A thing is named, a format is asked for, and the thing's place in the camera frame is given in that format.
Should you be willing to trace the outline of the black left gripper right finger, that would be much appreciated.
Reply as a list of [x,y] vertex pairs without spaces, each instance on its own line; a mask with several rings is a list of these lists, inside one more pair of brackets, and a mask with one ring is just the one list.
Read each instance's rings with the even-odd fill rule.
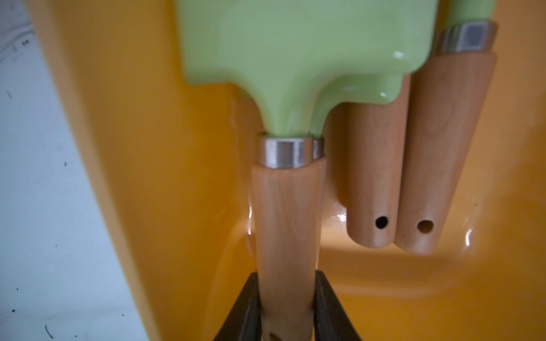
[[316,270],[314,294],[316,341],[362,341],[324,272]]

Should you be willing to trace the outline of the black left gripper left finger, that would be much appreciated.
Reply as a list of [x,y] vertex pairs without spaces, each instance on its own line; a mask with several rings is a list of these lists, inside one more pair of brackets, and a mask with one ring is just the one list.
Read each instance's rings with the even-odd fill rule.
[[214,341],[261,341],[261,305],[258,274],[253,272],[240,291]]

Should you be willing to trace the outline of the green spade fork wooden handle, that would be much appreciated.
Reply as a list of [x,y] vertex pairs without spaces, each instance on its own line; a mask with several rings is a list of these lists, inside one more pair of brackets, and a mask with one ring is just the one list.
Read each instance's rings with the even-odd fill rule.
[[339,104],[346,113],[346,228],[373,249],[393,243],[397,229],[411,76],[344,75],[318,95],[311,134],[321,140],[326,119]]

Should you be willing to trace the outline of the green rake wooden handle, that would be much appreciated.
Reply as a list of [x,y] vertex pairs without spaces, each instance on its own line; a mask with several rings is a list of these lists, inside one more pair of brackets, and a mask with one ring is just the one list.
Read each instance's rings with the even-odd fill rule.
[[[252,168],[263,340],[310,340],[326,159],[314,158],[317,105],[346,102],[359,82],[418,69],[436,1],[177,1],[190,85],[231,83],[264,126]],[[355,90],[348,90],[354,85]]]

